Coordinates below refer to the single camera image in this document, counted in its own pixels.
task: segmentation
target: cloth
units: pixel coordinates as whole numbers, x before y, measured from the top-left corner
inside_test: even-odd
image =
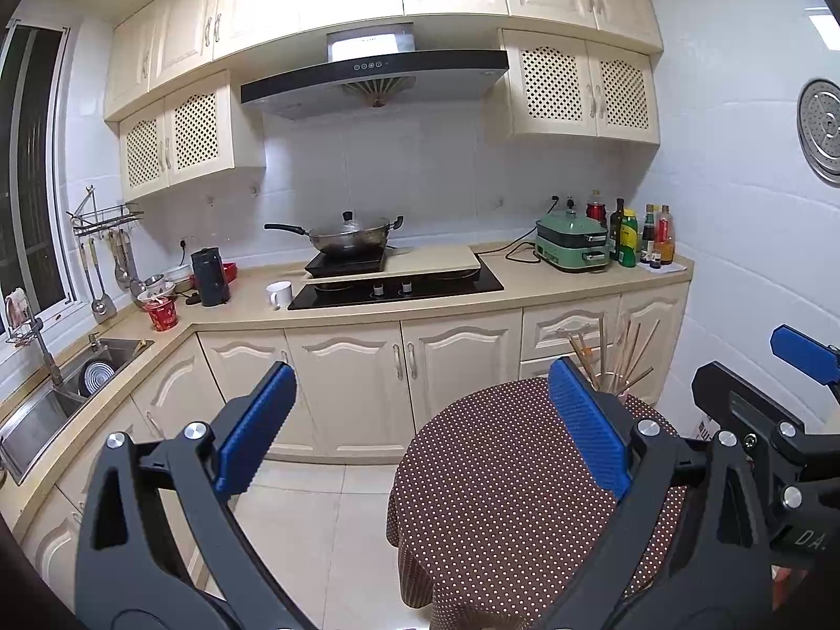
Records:
[[[629,397],[637,419],[671,425]],[[665,558],[682,508],[672,488],[625,594]],[[479,391],[435,416],[396,470],[387,537],[402,601],[432,603],[430,630],[523,630],[568,585],[616,507],[591,478],[545,379]]]

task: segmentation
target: green electric cooker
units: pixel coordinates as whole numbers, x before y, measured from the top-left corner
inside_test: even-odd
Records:
[[[564,272],[605,269],[610,259],[606,229],[574,207],[538,220],[535,244],[539,258]]]

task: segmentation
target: brown tablecloth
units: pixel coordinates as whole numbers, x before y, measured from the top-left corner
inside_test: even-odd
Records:
[[[644,402],[626,405],[675,432]],[[661,566],[684,495],[669,492],[626,594]],[[522,630],[568,584],[615,507],[574,447],[547,380],[468,395],[423,427],[396,470],[387,537],[399,549],[402,601],[434,604],[430,630]]]

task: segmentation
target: cooker handle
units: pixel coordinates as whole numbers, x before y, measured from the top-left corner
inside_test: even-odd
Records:
[[[297,227],[296,225],[278,225],[276,223],[266,223],[267,230],[285,230],[286,232],[293,232],[295,234],[300,234],[301,237],[308,237],[309,233],[303,227]]]

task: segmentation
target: countertop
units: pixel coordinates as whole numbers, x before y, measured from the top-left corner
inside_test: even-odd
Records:
[[[303,270],[305,264],[299,264],[241,272],[238,279],[231,283],[231,300],[224,306],[187,306],[179,300],[178,324],[167,332],[154,332],[149,317],[130,307],[129,315],[102,336],[150,338],[154,340],[154,345],[114,377],[79,412],[32,467],[21,486],[17,486],[11,478],[6,479],[0,489],[0,514],[20,540],[49,490],[102,423],[133,389],[195,332],[330,327],[509,310],[679,284],[690,281],[694,272],[693,262],[679,257],[675,258],[676,262],[686,265],[686,269],[667,275],[655,275],[641,267],[623,268],[615,262],[604,272],[570,275],[544,262],[539,265],[515,263],[505,259],[503,254],[484,255],[482,259],[501,281],[504,290],[368,306],[273,311],[266,301],[266,286],[287,279],[297,293],[309,279]],[[6,417],[12,409],[5,403],[3,406],[7,409],[0,409],[2,416]]]

